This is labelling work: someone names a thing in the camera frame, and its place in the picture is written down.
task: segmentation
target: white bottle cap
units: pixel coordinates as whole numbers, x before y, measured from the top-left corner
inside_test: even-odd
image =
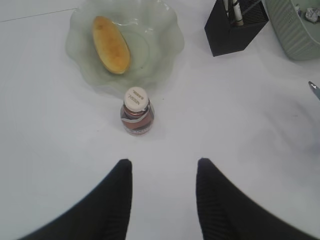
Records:
[[[138,86],[131,87],[124,95],[124,105],[132,112],[141,112],[149,103],[147,92]]]

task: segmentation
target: metal object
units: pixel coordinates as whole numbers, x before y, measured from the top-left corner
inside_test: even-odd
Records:
[[[312,92],[316,95],[316,97],[320,101],[320,89],[312,81],[309,81],[308,83],[309,83],[309,86],[310,86]]]

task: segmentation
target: small bottle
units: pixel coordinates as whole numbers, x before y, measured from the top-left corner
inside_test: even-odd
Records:
[[[125,93],[120,116],[124,129],[131,135],[142,135],[150,130],[155,111],[143,88],[135,86]]]

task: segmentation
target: pen holder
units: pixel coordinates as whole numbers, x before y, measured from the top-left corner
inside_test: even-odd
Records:
[[[262,2],[239,0],[243,25],[236,26],[232,5],[229,16],[223,0],[216,0],[205,25],[205,33],[213,56],[243,51],[269,21]]]

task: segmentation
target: pen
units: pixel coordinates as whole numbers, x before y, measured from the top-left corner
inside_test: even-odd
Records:
[[[226,15],[229,17],[229,0],[223,0]]]
[[[232,6],[234,10],[234,16],[235,16],[235,24],[237,26],[242,26],[244,24],[244,21],[242,19],[242,13],[241,8],[238,0],[232,0]]]

